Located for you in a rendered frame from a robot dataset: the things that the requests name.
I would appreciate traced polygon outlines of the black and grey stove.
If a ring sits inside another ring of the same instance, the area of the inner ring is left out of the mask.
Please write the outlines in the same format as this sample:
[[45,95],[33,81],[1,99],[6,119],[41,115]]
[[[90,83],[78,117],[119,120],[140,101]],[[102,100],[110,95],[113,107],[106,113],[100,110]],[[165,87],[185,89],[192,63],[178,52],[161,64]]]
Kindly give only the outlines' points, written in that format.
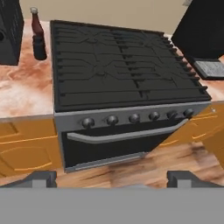
[[[211,102],[159,31],[53,20],[50,32],[54,121],[66,172],[142,158],[177,130],[100,144],[69,140],[68,133],[99,137],[171,127],[187,118],[185,110],[194,117]],[[160,117],[151,121],[154,111]],[[139,123],[130,123],[133,114]],[[118,124],[107,125],[109,116]],[[81,125],[87,117],[94,119],[91,129]]]

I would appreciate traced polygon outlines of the orange wooden cabinet door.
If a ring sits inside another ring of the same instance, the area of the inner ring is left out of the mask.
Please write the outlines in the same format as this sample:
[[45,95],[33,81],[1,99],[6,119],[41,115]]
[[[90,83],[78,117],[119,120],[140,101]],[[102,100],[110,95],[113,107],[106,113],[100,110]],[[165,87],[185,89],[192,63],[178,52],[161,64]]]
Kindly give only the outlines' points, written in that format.
[[0,178],[61,166],[57,136],[0,143]]

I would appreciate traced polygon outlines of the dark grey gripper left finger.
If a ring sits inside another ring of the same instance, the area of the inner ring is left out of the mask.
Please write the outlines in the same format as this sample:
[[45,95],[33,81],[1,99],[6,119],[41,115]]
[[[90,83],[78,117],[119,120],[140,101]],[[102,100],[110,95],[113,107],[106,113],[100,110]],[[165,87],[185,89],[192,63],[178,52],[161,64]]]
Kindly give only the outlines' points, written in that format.
[[18,187],[18,188],[52,188],[56,187],[56,171],[34,171],[26,178],[3,185],[3,188]]

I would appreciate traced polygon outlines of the orange wooden cabinet run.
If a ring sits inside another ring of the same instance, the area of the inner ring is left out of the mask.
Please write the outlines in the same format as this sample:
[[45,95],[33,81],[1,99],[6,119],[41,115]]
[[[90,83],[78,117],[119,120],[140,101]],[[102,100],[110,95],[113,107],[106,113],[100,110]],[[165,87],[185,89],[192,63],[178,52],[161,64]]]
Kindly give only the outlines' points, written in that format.
[[224,169],[224,101],[213,101],[201,113],[174,132],[161,146],[202,142]]

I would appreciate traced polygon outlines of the black box-shaped appliance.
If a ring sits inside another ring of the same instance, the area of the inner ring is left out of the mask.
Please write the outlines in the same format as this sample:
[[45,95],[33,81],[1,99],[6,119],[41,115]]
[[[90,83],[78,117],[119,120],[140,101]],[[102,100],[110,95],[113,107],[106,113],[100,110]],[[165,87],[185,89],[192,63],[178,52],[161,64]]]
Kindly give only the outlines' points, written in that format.
[[19,0],[0,0],[0,65],[18,65],[24,24]]

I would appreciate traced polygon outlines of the dark red sauce bottle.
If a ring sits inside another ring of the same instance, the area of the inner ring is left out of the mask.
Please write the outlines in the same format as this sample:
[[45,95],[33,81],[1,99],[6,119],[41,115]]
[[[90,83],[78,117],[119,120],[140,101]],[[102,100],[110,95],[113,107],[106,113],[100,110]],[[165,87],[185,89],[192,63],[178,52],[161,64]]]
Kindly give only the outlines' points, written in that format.
[[47,55],[44,30],[39,22],[39,14],[36,7],[31,7],[31,15],[33,55],[36,60],[45,60]]

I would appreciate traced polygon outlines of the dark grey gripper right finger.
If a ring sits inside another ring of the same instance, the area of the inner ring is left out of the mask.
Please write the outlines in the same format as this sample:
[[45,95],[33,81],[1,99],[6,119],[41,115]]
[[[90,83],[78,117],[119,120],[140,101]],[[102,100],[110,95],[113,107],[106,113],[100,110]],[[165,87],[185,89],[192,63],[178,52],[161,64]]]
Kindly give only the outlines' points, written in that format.
[[220,185],[199,179],[190,171],[168,171],[167,186],[171,188],[207,188]]

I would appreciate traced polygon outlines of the orange wooden drawer front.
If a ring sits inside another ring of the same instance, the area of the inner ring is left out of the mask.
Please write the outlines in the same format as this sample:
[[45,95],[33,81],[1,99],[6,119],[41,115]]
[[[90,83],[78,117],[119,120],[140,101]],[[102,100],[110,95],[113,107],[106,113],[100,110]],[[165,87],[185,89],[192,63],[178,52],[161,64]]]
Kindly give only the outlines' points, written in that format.
[[54,120],[20,120],[0,122],[0,143],[14,142],[57,135]]

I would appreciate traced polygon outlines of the black tray with grey inset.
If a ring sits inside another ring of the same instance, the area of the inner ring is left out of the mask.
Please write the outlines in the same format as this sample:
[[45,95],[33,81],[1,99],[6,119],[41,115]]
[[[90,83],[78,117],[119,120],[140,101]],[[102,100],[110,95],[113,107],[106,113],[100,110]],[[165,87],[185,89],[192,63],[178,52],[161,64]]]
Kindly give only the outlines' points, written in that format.
[[198,59],[193,67],[203,80],[224,80],[224,64],[218,59]]

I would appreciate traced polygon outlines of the large black appliance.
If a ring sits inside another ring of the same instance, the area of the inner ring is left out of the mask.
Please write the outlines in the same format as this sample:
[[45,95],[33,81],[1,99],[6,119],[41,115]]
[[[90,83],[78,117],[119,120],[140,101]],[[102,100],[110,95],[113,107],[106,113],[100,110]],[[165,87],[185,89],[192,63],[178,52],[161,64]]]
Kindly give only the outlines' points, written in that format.
[[224,0],[192,0],[171,41],[194,58],[224,55]]

